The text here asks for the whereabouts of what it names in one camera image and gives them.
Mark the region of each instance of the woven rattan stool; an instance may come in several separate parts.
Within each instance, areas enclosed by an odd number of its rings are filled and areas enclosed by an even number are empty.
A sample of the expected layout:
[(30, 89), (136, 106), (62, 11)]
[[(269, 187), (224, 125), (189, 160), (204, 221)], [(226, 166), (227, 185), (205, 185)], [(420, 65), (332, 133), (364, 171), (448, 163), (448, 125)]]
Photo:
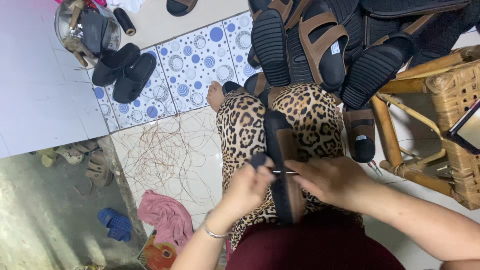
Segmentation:
[[(430, 93), (438, 123), (398, 102), (391, 94)], [(480, 208), (480, 157), (468, 153), (445, 137), (448, 131), (480, 98), (480, 45), (399, 73), (372, 98), (382, 146), (387, 160), (380, 167), (404, 179), (451, 196), (468, 209)], [(432, 128), (442, 142), (434, 155), (404, 163), (387, 103), (394, 105)], [(447, 162), (451, 177), (426, 175), (429, 166)]]

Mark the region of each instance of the white wall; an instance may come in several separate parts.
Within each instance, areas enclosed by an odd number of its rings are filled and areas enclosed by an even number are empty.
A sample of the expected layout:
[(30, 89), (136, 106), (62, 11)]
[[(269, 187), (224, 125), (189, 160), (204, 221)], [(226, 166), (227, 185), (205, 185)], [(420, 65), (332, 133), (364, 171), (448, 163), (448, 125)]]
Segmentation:
[(58, 41), (54, 0), (0, 9), (0, 158), (108, 134), (85, 69)]

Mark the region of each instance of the silver bracelet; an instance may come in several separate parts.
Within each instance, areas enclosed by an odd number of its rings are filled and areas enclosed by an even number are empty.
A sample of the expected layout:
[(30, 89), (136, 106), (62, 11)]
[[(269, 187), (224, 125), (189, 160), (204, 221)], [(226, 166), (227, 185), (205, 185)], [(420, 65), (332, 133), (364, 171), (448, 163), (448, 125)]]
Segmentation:
[(211, 231), (207, 228), (207, 223), (206, 223), (206, 221), (207, 221), (207, 217), (208, 217), (209, 214), (210, 214), (210, 212), (207, 213), (207, 215), (205, 216), (205, 219), (204, 219), (204, 221), (203, 221), (203, 223), (202, 223), (202, 225), (201, 225), (201, 226), (204, 227), (204, 229), (205, 229), (205, 231), (207, 232), (207, 234), (208, 234), (209, 236), (215, 238), (215, 239), (221, 239), (221, 238), (225, 238), (225, 237), (229, 236), (229, 235), (230, 235), (230, 232), (225, 233), (225, 234), (222, 234), (222, 235), (218, 235), (218, 234), (215, 234), (215, 233), (211, 232)]

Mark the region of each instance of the white cloth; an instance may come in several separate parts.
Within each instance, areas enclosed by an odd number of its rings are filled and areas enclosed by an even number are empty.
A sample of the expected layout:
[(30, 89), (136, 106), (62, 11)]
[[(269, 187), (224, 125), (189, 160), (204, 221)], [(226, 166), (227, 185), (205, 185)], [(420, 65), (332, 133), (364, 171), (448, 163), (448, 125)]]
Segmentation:
[(111, 10), (123, 8), (133, 13), (138, 13), (145, 0), (107, 0), (107, 6)]

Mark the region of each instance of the bare foot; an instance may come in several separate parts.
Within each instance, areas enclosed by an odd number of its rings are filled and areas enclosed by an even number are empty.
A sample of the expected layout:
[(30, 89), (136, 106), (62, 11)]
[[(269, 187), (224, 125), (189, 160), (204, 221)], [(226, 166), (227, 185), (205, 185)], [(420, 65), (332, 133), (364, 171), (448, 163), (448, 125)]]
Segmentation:
[(342, 132), (342, 130), (343, 130), (342, 111), (340, 110), (339, 107), (336, 107), (336, 108), (335, 108), (335, 113), (336, 113), (336, 115), (337, 115), (338, 131)]
[(225, 96), (222, 92), (222, 86), (217, 81), (212, 81), (212, 85), (208, 87), (207, 102), (212, 109), (217, 112), (222, 105)]

